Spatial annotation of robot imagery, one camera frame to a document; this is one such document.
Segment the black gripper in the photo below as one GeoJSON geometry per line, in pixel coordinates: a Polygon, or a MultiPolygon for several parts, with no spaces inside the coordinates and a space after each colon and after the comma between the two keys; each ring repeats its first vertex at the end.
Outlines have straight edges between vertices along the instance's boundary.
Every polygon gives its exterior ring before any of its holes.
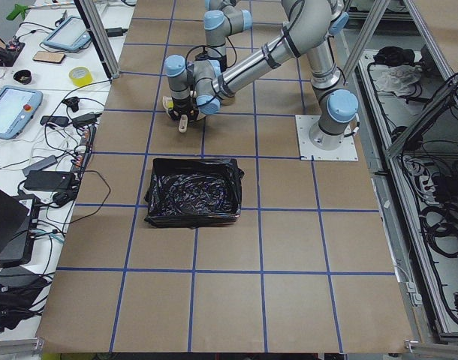
{"type": "Polygon", "coordinates": [[[209,60],[220,71],[227,70],[227,56],[210,56],[207,52],[201,52],[196,55],[197,61],[209,60]]]}
{"type": "Polygon", "coordinates": [[[182,116],[187,116],[189,121],[197,120],[198,108],[190,97],[185,99],[171,98],[167,105],[167,113],[173,121],[180,121],[182,116]]]}

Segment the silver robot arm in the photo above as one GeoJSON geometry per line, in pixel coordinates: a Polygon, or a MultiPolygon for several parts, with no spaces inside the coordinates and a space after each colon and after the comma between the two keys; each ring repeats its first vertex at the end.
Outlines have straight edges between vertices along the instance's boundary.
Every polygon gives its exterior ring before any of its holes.
{"type": "Polygon", "coordinates": [[[340,143],[358,111],[358,100],[341,83],[330,37],[344,29],[348,14],[343,1],[283,1],[288,18],[279,34],[247,58],[227,63],[227,41],[252,27],[249,11],[236,1],[206,1],[203,26],[206,43],[194,61],[188,56],[170,55],[164,71],[170,88],[166,112],[180,131],[200,116],[216,114],[222,101],[240,89],[280,68],[290,59],[306,56],[312,69],[311,84],[321,117],[311,127],[310,139],[318,146],[340,143]]]}
{"type": "Polygon", "coordinates": [[[209,60],[218,61],[227,70],[226,40],[252,27],[252,15],[237,7],[238,1],[206,0],[203,26],[209,60]]]}

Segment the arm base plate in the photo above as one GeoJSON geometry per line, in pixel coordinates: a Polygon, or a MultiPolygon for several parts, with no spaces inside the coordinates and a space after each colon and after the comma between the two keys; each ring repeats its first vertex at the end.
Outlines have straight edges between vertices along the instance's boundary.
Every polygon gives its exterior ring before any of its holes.
{"type": "Polygon", "coordinates": [[[319,115],[295,115],[302,161],[358,161],[352,128],[340,135],[327,135],[318,126],[319,115]]]}

